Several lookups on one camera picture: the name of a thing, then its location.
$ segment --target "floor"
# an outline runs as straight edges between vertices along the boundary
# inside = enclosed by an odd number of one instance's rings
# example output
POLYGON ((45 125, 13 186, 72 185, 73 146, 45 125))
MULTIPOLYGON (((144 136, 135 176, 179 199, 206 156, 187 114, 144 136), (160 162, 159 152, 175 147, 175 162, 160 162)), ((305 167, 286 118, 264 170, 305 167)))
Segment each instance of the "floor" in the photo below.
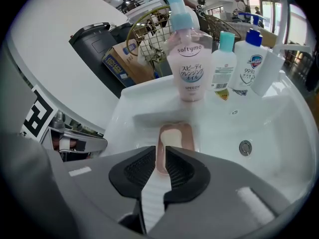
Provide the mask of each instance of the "floor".
POLYGON ((283 70, 305 98, 319 129, 319 93, 307 91, 304 79, 298 74, 295 68, 289 69, 284 66, 283 70))

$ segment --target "black rubber piece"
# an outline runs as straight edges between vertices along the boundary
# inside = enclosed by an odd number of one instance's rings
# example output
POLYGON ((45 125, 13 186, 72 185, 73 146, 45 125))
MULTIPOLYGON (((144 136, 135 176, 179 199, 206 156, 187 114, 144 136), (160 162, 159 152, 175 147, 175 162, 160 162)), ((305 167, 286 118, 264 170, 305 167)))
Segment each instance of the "black rubber piece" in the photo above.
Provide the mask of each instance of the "black rubber piece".
POLYGON ((208 186, 210 172, 195 158, 166 147, 166 169, 170 176, 172 190, 164 195, 164 206, 185 203, 200 195, 208 186))
POLYGON ((122 196, 141 198, 142 189, 155 169, 155 154, 155 146, 150 146, 112 167, 109 180, 122 196))

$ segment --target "white bottle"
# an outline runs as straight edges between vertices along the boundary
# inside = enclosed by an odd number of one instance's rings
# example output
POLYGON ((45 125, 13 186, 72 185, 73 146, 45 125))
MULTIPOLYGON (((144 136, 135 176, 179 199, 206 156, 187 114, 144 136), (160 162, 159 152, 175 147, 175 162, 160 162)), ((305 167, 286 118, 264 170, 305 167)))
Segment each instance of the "white bottle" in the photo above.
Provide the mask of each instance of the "white bottle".
POLYGON ((169 66, 174 75, 180 98, 193 102, 204 97, 212 70, 210 35, 194 28, 183 0, 168 0, 169 17, 174 33, 164 43, 169 66))
POLYGON ((235 43, 237 66, 228 86, 234 90, 247 90, 254 82, 259 69, 262 67, 267 54, 267 49, 261 46, 263 36, 257 30, 259 15, 249 14, 254 17, 254 29, 247 32, 246 40, 235 43))
POLYGON ((212 54, 213 70, 209 77, 208 90, 222 91, 236 68, 237 58, 233 52, 235 35, 229 32, 220 32, 219 49, 212 54))

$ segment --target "bottle cap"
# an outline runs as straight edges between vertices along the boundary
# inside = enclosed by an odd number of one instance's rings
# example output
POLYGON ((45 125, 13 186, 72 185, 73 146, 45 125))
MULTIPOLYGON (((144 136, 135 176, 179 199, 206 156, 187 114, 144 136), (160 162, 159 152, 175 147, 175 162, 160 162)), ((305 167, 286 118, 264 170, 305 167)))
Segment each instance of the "bottle cap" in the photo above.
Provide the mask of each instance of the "bottle cap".
POLYGON ((234 41, 235 34, 221 31, 219 49, 226 52, 233 51, 234 41))
POLYGON ((193 19, 189 12, 186 11, 186 6, 183 0, 167 0, 170 6, 170 22, 173 31, 180 29, 188 29, 194 27, 193 19))
POLYGON ((263 40, 263 36, 260 34, 260 31, 258 31, 258 21, 260 18, 263 18, 263 17, 258 15, 258 14, 253 14, 253 13, 248 13, 248 12, 239 12, 238 15, 248 15, 248 16, 252 16, 254 18, 253 29, 251 28, 247 32, 246 42, 259 47, 261 45, 262 40, 263 40))

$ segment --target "white sink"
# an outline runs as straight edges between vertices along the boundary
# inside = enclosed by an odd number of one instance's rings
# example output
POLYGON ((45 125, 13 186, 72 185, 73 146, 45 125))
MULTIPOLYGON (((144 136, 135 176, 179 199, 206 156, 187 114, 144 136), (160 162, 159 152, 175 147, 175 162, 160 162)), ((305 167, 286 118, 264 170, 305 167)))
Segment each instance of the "white sink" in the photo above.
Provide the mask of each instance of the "white sink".
POLYGON ((195 150, 236 162, 278 189, 291 203, 312 188, 317 175, 319 135, 303 97, 280 72, 264 97, 229 90, 224 101, 215 92, 203 100, 180 100, 172 76, 122 91, 104 138, 112 155, 157 145, 162 125, 192 126, 195 150), (249 156, 241 141, 252 144, 249 156))

